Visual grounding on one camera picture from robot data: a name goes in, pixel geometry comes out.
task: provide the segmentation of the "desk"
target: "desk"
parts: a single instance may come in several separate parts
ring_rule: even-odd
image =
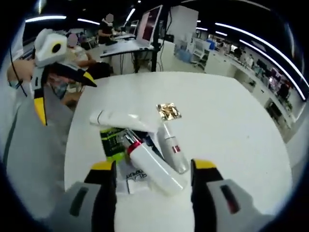
[[[114,36],[115,40],[128,40],[128,39],[135,39],[135,38],[136,38],[135,35],[127,34],[127,33],[124,33],[124,34],[118,35],[118,36]]]
[[[155,48],[152,45],[143,46],[141,44],[138,44],[136,40],[119,41],[118,43],[115,43],[113,45],[104,46],[104,53],[101,54],[100,57],[104,58],[104,57],[111,57],[111,56],[116,56],[116,55],[133,53],[134,54],[134,72],[137,73],[139,70],[138,60],[137,60],[138,53],[147,52],[147,51],[156,52]],[[126,64],[131,64],[131,55],[129,54],[129,56],[128,55],[124,56],[123,60],[126,61]],[[155,72],[156,71],[156,61],[152,63],[154,63],[154,65],[152,65],[152,71]]]
[[[173,102],[182,114],[171,129],[189,159],[212,160],[263,214],[283,207],[292,187],[284,142],[271,118],[235,79],[203,73],[147,72],[96,80],[86,87],[71,124],[65,159],[65,189],[84,181],[105,160],[95,109],[117,110],[157,120],[156,104]],[[184,174],[189,181],[190,172]],[[167,198],[156,192],[118,196],[116,232],[193,232],[190,185]]]
[[[216,51],[210,51],[204,70],[206,73],[234,78],[237,70],[242,71],[248,78],[256,82],[256,86],[253,90],[253,95],[263,105],[263,107],[265,107],[267,99],[271,99],[281,111],[287,126],[291,128],[295,123],[295,117],[290,112],[287,112],[287,110],[280,103],[276,95],[272,91],[270,91],[270,89],[258,77],[255,76],[253,70],[245,68],[244,66],[240,65],[238,62],[228,56],[221,55]]]

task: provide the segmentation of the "table leg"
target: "table leg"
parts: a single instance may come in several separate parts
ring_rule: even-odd
[[[138,62],[138,53],[134,52],[134,71],[135,73],[139,72],[139,62]]]
[[[153,51],[152,59],[151,59],[151,71],[156,71],[156,62],[157,62],[157,51]]]

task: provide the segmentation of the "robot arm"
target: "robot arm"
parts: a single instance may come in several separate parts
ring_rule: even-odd
[[[44,85],[47,82],[47,67],[53,64],[57,75],[65,76],[76,82],[87,86],[97,87],[93,77],[86,71],[80,69],[74,63],[65,62],[67,51],[67,37],[56,34],[51,29],[42,30],[34,42],[36,49],[35,68],[31,80],[32,97],[34,98],[35,110],[44,125],[47,125]]]

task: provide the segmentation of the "black shirt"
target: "black shirt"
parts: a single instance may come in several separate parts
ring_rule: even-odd
[[[102,30],[104,34],[112,34],[112,26],[108,26],[108,24],[105,21],[102,21],[100,23],[100,26],[98,28],[99,30]],[[110,42],[111,39],[107,36],[99,36],[98,37],[98,43],[99,44],[106,44]]]
[[[235,48],[234,50],[234,56],[236,56],[238,59],[241,57],[241,50],[239,48]]]

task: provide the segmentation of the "person's arm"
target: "person's arm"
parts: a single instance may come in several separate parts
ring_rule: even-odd
[[[85,68],[89,67],[90,65],[94,64],[94,60],[80,60],[80,61],[75,61],[75,63],[80,67],[80,68]]]
[[[7,78],[8,81],[16,81],[17,79],[22,81],[31,81],[31,75],[34,68],[33,60],[15,60],[13,61],[13,65],[11,65],[7,70]]]
[[[102,30],[98,30],[98,35],[103,37],[110,37],[112,34],[105,34]]]
[[[79,98],[81,97],[82,93],[77,92],[77,93],[66,93],[61,99],[62,104],[67,105],[71,101],[78,102]]]
[[[89,52],[86,52],[86,55],[87,55],[87,57],[88,57],[88,60],[93,60],[93,59],[92,59],[92,56],[90,55]]]

